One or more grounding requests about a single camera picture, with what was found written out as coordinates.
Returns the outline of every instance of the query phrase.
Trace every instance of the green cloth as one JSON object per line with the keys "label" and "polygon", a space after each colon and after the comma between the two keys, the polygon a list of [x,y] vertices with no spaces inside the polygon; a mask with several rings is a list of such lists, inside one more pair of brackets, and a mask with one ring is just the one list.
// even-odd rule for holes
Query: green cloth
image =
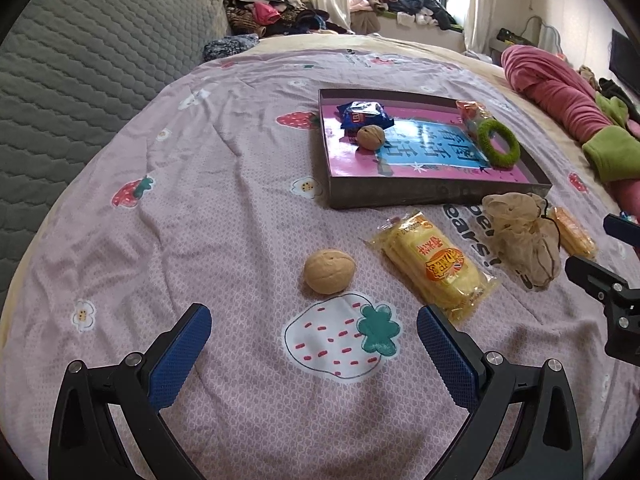
{"label": "green cloth", "polygon": [[582,146],[603,182],[640,178],[640,141],[620,126],[607,126]]}
{"label": "green cloth", "polygon": [[624,101],[617,97],[607,99],[600,92],[596,92],[596,104],[614,124],[626,128],[626,122],[629,120],[629,108],[626,107]]}

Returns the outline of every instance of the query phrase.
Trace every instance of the yellow snack package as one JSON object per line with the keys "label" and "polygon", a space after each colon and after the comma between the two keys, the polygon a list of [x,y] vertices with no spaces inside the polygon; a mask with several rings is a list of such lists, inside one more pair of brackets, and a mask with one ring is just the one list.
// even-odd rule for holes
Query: yellow snack package
{"label": "yellow snack package", "polygon": [[555,207],[551,210],[551,218],[556,221],[560,231],[560,243],[570,256],[595,259],[598,253],[596,243],[571,213],[564,207]]}
{"label": "yellow snack package", "polygon": [[476,310],[498,280],[474,263],[424,215],[415,211],[380,228],[370,241],[407,275],[422,299],[436,304],[452,322]]}

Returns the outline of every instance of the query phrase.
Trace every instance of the snack bag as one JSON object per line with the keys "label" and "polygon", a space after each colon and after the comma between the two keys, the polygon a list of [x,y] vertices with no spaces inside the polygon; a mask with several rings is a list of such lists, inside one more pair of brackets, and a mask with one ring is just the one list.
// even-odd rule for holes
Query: snack bag
{"label": "snack bag", "polygon": [[407,275],[427,303],[451,320],[471,316],[498,280],[474,263],[424,215],[415,211],[392,219],[370,242]]}
{"label": "snack bag", "polygon": [[495,119],[494,116],[491,115],[486,106],[476,101],[456,101],[456,106],[460,111],[460,117],[465,123],[469,137],[473,142],[476,142],[480,123],[487,119]]}
{"label": "snack bag", "polygon": [[394,120],[377,102],[354,101],[337,107],[342,121],[341,128],[359,130],[363,126],[380,126],[383,130],[394,125]]}
{"label": "snack bag", "polygon": [[560,231],[560,243],[569,255],[595,259],[598,253],[596,243],[571,213],[564,207],[555,207],[551,211],[551,217]]}

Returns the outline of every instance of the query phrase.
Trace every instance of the strawberry print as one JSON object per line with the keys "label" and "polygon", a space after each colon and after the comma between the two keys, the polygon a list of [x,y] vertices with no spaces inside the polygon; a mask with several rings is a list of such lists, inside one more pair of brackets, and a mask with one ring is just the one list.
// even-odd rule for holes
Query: strawberry print
{"label": "strawberry print", "polygon": [[586,193],[587,187],[577,173],[569,173],[569,182],[580,192]]}
{"label": "strawberry print", "polygon": [[111,205],[114,207],[119,205],[124,207],[135,207],[138,205],[138,201],[142,198],[144,192],[151,190],[153,186],[154,180],[149,176],[139,180],[134,180],[133,182],[127,182],[115,195],[113,195]]}
{"label": "strawberry print", "polygon": [[339,383],[363,381],[398,354],[400,324],[388,304],[347,292],[313,304],[285,325],[285,352],[298,368]]}
{"label": "strawberry print", "polygon": [[313,112],[293,112],[276,118],[278,124],[299,128],[300,130],[310,130],[316,126],[317,121],[318,118]]}

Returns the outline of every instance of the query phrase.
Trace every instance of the gray mattress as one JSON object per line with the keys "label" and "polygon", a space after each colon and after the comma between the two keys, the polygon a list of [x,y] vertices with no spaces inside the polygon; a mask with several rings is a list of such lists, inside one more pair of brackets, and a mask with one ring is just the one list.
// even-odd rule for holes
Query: gray mattress
{"label": "gray mattress", "polygon": [[31,0],[0,46],[0,310],[63,189],[227,27],[222,0]]}

